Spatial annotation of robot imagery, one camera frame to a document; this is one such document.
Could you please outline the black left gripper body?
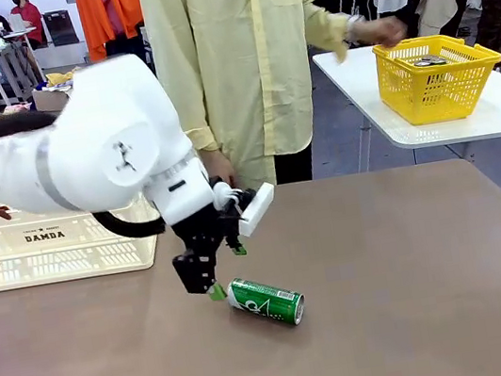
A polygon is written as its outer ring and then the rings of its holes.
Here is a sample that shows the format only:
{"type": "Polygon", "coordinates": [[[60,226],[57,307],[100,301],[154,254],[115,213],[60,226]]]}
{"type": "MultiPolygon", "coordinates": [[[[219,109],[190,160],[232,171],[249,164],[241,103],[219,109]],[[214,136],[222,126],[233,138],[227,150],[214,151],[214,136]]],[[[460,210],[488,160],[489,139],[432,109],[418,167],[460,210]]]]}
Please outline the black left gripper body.
{"type": "Polygon", "coordinates": [[[185,247],[199,245],[201,241],[214,240],[220,247],[226,234],[235,231],[239,234],[241,216],[234,201],[229,201],[217,210],[214,205],[206,205],[203,209],[186,219],[172,225],[175,235],[185,247]]]}

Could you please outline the person's right hand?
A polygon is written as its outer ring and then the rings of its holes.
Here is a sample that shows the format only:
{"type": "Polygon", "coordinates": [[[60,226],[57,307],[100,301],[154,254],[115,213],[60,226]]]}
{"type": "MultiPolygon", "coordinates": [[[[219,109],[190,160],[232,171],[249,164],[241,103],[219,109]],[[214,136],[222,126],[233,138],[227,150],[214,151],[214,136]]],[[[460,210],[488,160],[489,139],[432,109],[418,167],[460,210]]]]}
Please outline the person's right hand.
{"type": "Polygon", "coordinates": [[[234,186],[236,177],[234,167],[219,149],[211,151],[200,150],[199,156],[209,176],[219,177],[230,187],[234,186]]]}

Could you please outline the person's left hand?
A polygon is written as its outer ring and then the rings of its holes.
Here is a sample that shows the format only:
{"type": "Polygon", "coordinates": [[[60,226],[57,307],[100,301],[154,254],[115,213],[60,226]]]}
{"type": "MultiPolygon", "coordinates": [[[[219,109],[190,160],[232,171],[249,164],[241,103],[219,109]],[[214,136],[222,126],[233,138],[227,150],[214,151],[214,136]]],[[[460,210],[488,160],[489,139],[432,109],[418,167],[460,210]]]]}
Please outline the person's left hand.
{"type": "Polygon", "coordinates": [[[363,26],[364,41],[382,47],[395,47],[405,40],[408,35],[407,26],[395,16],[364,22],[363,26]]]}

